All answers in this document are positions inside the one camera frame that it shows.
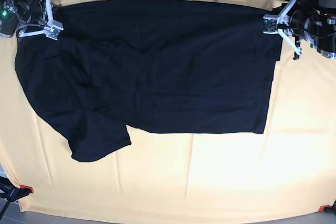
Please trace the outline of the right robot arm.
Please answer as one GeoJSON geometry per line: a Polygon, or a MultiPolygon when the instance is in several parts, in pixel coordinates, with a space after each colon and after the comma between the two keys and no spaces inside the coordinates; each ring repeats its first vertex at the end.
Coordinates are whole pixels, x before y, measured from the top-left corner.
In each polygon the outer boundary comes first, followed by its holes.
{"type": "Polygon", "coordinates": [[[51,0],[1,0],[1,37],[45,35],[57,40],[63,24],[54,20],[51,0]]]}

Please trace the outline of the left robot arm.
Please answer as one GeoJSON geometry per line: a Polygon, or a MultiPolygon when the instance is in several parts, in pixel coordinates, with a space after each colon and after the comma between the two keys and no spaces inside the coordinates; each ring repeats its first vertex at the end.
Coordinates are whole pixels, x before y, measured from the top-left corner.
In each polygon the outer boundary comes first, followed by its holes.
{"type": "Polygon", "coordinates": [[[296,0],[287,16],[297,47],[305,40],[324,57],[335,59],[335,0],[296,0]]]}

